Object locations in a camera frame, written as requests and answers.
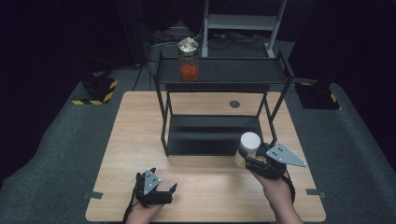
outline silver jar lid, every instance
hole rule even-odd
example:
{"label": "silver jar lid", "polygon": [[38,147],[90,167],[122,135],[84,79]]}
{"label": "silver jar lid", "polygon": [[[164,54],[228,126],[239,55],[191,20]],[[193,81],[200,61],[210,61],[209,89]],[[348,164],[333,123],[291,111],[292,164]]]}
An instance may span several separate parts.
{"label": "silver jar lid", "polygon": [[177,46],[179,55],[189,57],[198,53],[198,43],[190,37],[182,39]]}

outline white cylinder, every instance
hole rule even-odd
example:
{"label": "white cylinder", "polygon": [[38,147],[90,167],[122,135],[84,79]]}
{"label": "white cylinder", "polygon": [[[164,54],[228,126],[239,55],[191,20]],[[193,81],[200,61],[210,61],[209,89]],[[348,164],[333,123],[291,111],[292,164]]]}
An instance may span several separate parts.
{"label": "white cylinder", "polygon": [[[246,151],[247,155],[251,158],[256,157],[257,149],[259,149],[262,140],[255,133],[244,133],[241,136],[241,141],[239,143],[239,147]],[[245,159],[239,154],[238,149],[235,152],[235,163],[241,168],[246,168]]]}

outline yellow and black hazard tape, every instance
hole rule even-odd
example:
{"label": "yellow and black hazard tape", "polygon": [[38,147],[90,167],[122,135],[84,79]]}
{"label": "yellow and black hazard tape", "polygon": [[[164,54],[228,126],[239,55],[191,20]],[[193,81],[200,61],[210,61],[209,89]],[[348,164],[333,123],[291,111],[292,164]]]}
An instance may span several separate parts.
{"label": "yellow and black hazard tape", "polygon": [[108,87],[108,93],[106,94],[104,99],[97,100],[97,99],[72,99],[73,105],[104,105],[107,104],[108,101],[113,96],[114,89],[118,84],[117,80],[114,80],[111,85]]}

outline wooden table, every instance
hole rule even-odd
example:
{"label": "wooden table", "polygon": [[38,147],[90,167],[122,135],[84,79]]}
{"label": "wooden table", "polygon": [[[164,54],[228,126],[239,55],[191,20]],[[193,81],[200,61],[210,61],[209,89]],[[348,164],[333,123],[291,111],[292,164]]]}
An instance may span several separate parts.
{"label": "wooden table", "polygon": [[[274,106],[278,92],[268,95]],[[255,114],[261,94],[174,93],[174,111],[193,114]],[[240,102],[231,108],[232,100]],[[265,113],[260,117],[263,139],[271,140]],[[126,92],[122,98],[106,153],[94,186],[103,193],[91,198],[86,218],[89,221],[121,221],[131,200],[136,173],[156,167],[163,181],[158,190],[169,190],[177,183],[174,200],[152,220],[155,222],[263,222],[275,221],[273,211],[262,193],[262,186],[248,170],[236,166],[228,156],[165,157],[160,140],[163,119],[155,92]],[[274,122],[278,143],[286,145],[306,161],[286,104]],[[296,188],[295,208],[303,221],[320,222],[326,217],[307,167],[288,166]]]}

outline red object in jar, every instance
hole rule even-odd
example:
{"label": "red object in jar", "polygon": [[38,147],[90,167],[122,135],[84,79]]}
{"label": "red object in jar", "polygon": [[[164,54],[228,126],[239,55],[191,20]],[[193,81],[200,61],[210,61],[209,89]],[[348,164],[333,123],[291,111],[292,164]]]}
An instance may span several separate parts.
{"label": "red object in jar", "polygon": [[180,77],[183,81],[195,81],[198,78],[197,65],[182,64],[179,70],[180,70]]}

